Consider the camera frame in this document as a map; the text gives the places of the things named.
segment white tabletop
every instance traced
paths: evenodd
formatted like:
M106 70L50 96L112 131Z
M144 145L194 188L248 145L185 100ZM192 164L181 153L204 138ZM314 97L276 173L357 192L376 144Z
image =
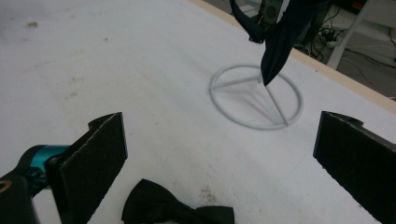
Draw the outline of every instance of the white tabletop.
M388 109L290 57L282 72L303 114L286 129L250 130L220 114L208 84L225 65L260 64L264 46L190 1L0 6L0 175L29 147L71 144L120 111L129 158L90 223L122 223L141 178L191 207L232 206L235 223L376 223L312 154L323 110L396 142ZM41 223L60 223L49 190L34 202Z

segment white table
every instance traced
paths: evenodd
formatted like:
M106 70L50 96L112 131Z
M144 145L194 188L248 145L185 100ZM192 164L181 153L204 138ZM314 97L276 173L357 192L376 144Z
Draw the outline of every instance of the white table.
M230 122L209 80L259 64L264 48L225 20L199 0L3 1L0 175L29 147L71 144L121 111L129 159L90 223L122 223L141 178L191 207L232 206L236 223L376 223L312 153L322 110L396 142L395 104L294 51L283 72L303 94L301 117L274 132ZM34 202L41 223L60 223L49 190Z

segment gray floor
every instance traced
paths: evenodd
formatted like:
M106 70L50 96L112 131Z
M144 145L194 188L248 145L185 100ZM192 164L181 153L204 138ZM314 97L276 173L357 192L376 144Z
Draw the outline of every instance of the gray floor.
M228 0L204 1L227 13L231 13ZM258 1L240 0L237 2L240 6L246 4L252 4L254 6L253 3ZM358 53L346 51L337 70L396 101L396 62L393 61L396 58L396 46L390 42L390 38L386 39L387 34L385 34L384 38L383 33L386 33L387 29L386 27L379 27L377 29L379 31L369 32L368 34L354 34L349 41L352 43L350 49ZM318 37L315 43L316 47L321 50L323 55L323 57L318 59L326 63L332 50L322 46ZM311 54L311 52L314 52L314 54L316 53L309 45L305 46L302 51L306 54ZM362 54L375 58L377 62L362 56Z

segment bow tie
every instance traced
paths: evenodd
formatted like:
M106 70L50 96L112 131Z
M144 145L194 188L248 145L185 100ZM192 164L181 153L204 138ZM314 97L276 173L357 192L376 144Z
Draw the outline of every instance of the bow tie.
M192 209L181 203L164 187L142 179L129 195L122 211L125 224L153 224L174 221L178 224L234 224L233 209L205 206Z

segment floor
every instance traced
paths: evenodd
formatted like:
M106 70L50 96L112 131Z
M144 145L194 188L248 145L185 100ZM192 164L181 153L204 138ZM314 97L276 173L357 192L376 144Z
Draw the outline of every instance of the floor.
M205 1L231 13L228 0ZM238 4L258 7L257 2L260 0L243 0L238 1ZM337 7L332 7L328 17L335 15L337 9ZM353 21L350 19L353 15L350 14L341 9L332 20L333 27L346 29ZM396 101L396 62L394 61L396 60L396 44L390 41L389 28L364 21L350 38L347 47L348 50L345 51L337 70ZM331 48L322 44L318 35L314 42L303 46L300 50L323 63L328 61L332 52Z

